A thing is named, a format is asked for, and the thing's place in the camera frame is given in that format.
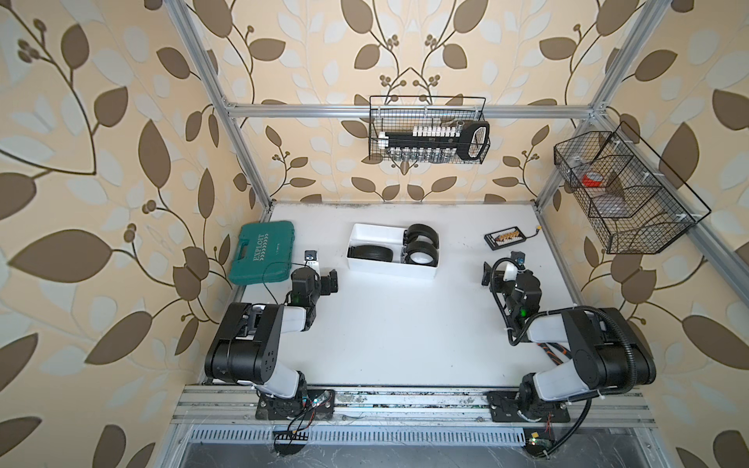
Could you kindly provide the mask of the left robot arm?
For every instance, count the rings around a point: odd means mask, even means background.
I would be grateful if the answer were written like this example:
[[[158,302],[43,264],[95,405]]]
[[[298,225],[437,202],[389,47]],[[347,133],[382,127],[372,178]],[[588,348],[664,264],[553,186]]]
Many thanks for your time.
[[[281,401],[304,401],[305,377],[280,363],[284,333],[311,329],[317,303],[339,291],[339,275],[302,266],[291,274],[292,288],[279,304],[233,302],[209,347],[204,373],[211,382],[251,385]]]

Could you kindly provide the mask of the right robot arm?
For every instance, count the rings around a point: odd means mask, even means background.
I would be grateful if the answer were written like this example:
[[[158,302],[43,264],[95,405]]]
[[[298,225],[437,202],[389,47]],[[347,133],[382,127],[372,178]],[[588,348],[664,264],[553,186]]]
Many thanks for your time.
[[[614,308],[540,307],[540,280],[517,259],[483,265],[510,345],[545,345],[562,355],[552,370],[523,377],[512,403],[527,415],[551,405],[625,394],[655,382],[657,367],[644,341]]]

